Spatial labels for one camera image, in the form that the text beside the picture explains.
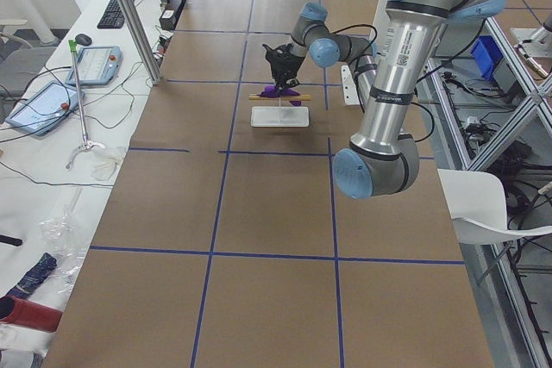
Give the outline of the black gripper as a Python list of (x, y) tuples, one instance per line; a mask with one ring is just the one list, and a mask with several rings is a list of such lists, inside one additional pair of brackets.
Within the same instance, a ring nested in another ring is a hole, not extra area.
[(275, 89), (278, 95), (284, 95), (286, 91), (293, 91), (293, 88), (300, 85), (298, 71), (304, 62), (304, 57), (292, 52), (292, 43), (283, 44), (285, 58), (279, 65), (270, 65)]

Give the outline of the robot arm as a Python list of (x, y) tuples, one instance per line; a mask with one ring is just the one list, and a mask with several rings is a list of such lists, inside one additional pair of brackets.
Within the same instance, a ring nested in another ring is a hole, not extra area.
[(408, 189), (419, 171), (417, 145), (403, 130), (417, 80), (440, 27), (497, 15), (506, 0), (387, 0), (389, 26), (374, 68), (368, 65), (371, 41), (329, 31), (326, 9), (307, 3), (288, 43), (268, 47), (276, 90), (298, 84), (306, 57), (328, 67), (348, 64), (355, 79), (364, 116), (346, 148), (334, 157), (333, 175), (339, 189), (355, 199), (391, 195)]

